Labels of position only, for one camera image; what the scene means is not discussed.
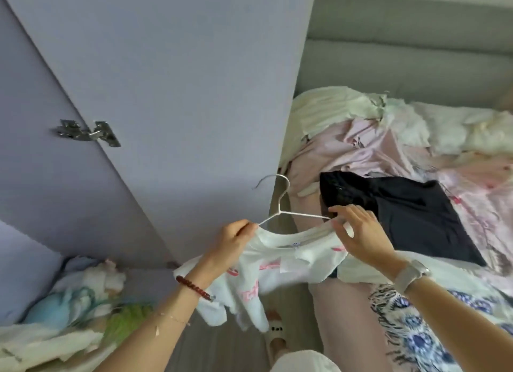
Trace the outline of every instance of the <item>gray headboard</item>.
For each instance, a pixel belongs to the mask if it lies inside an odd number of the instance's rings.
[[[493,107],[513,86],[513,9],[426,0],[315,0],[297,93],[345,85]]]

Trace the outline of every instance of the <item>forearm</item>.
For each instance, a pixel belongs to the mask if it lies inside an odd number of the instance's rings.
[[[187,278],[202,289],[209,285],[209,281],[195,270]],[[179,285],[95,372],[164,371],[199,299],[195,291]]]
[[[378,268],[394,280],[408,262],[395,258]],[[429,278],[414,281],[406,297],[465,372],[509,371],[513,338]]]

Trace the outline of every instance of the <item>clothes hanger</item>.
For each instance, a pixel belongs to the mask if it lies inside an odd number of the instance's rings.
[[[287,181],[287,188],[285,189],[285,191],[283,191],[283,193],[279,196],[278,198],[278,212],[277,213],[274,213],[273,215],[271,215],[269,218],[267,218],[266,220],[263,220],[262,222],[259,223],[259,226],[266,223],[268,220],[280,215],[280,214],[291,214],[293,216],[305,216],[305,217],[313,217],[313,218],[323,218],[325,220],[330,220],[329,217],[324,217],[324,216],[318,216],[318,215],[315,215],[315,214],[302,214],[302,213],[293,213],[293,212],[285,212],[285,211],[282,211],[282,206],[281,206],[281,201],[283,199],[283,197],[285,196],[285,194],[289,191],[289,188],[290,188],[290,180],[288,180],[288,177],[286,177],[285,175],[281,175],[281,174],[271,174],[271,175],[267,175],[267,176],[264,176],[263,178],[260,179],[260,181],[258,182],[258,184],[253,187],[253,190],[256,189],[258,186],[260,186],[260,183],[263,182],[264,180],[266,180],[268,177],[271,177],[271,176],[275,176],[275,177],[281,177],[281,178],[284,178],[286,181]]]

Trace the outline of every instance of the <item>floor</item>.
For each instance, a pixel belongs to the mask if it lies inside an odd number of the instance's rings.
[[[285,189],[279,180],[274,188],[271,213],[277,198]],[[282,208],[288,208],[286,197]],[[269,231],[281,234],[296,233],[290,216],[284,214],[270,220]],[[322,342],[313,315],[313,303],[307,284],[280,288],[261,296],[266,308],[276,309],[287,330],[287,342],[292,350],[314,349],[322,352]],[[254,327],[240,330],[233,316],[222,326],[209,327],[195,314],[191,326],[185,329],[178,342],[167,372],[267,372],[270,369],[262,334]]]

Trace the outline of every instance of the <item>metal hinge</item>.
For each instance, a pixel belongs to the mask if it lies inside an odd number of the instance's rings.
[[[57,134],[77,141],[106,141],[111,147],[120,147],[118,139],[112,132],[110,125],[105,121],[95,121],[96,127],[91,131],[81,129],[80,125],[73,120],[61,120],[62,126],[57,128]]]

